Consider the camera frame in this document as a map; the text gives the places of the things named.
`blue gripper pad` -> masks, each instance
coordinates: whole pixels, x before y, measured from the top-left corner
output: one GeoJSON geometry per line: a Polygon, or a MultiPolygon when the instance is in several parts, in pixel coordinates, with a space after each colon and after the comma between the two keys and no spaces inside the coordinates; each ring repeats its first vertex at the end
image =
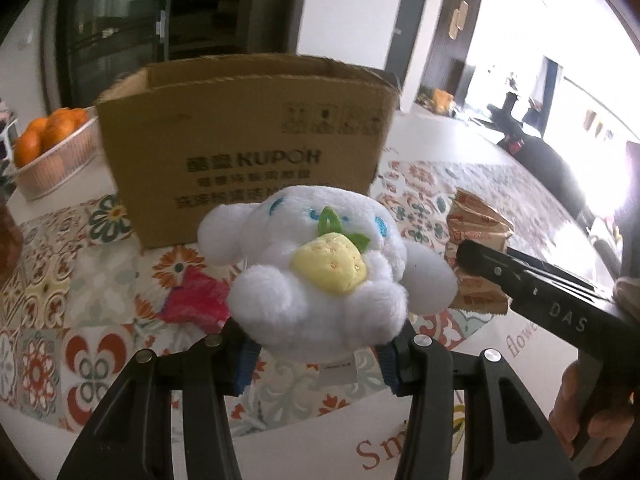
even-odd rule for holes
{"type": "Polygon", "coordinates": [[[262,347],[257,342],[248,337],[242,344],[238,354],[238,364],[236,365],[236,380],[234,383],[236,396],[242,394],[244,389],[251,384],[261,349],[262,347]]]}
{"type": "Polygon", "coordinates": [[[400,389],[400,377],[398,376],[398,351],[393,343],[376,346],[378,365],[382,372],[382,379],[391,388],[393,394],[400,389]]]}

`white plush toy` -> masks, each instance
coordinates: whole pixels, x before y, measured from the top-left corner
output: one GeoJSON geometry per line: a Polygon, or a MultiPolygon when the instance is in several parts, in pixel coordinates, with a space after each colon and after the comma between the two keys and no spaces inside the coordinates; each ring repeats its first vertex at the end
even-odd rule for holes
{"type": "Polygon", "coordinates": [[[456,277],[434,251],[400,236],[386,208],[333,187],[287,187],[258,204],[221,205],[198,229],[213,265],[247,259],[227,304],[274,355],[333,362],[391,341],[407,309],[447,308],[456,277]]]}

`snack package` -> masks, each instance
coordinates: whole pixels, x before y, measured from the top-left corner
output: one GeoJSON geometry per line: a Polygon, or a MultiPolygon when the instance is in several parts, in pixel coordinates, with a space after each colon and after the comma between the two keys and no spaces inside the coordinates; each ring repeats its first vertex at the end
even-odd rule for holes
{"type": "Polygon", "coordinates": [[[513,224],[491,209],[476,195],[458,188],[447,216],[449,241],[445,259],[458,277],[458,294],[451,308],[490,314],[506,314],[508,297],[495,283],[466,274],[458,267],[456,251],[462,240],[474,240],[504,252],[513,234],[513,224]]]}

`white label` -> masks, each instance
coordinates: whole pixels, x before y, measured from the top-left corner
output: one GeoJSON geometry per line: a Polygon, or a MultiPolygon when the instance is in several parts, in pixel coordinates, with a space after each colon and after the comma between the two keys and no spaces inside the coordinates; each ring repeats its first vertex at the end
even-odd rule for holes
{"type": "Polygon", "coordinates": [[[358,382],[356,357],[352,354],[345,361],[320,365],[320,386],[355,384],[358,382]]]}

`green leaf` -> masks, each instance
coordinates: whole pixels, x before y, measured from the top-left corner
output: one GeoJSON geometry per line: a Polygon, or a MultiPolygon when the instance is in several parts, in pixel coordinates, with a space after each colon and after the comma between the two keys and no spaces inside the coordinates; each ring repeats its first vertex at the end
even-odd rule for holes
{"type": "Polygon", "coordinates": [[[329,206],[322,209],[320,218],[318,219],[318,236],[327,233],[342,233],[340,217],[329,206]]]}
{"type": "Polygon", "coordinates": [[[358,250],[360,251],[360,254],[362,254],[364,251],[367,250],[367,246],[369,245],[369,242],[371,241],[368,237],[366,237],[365,235],[361,235],[359,233],[352,233],[350,235],[345,235],[353,245],[355,245],[358,250]]]}

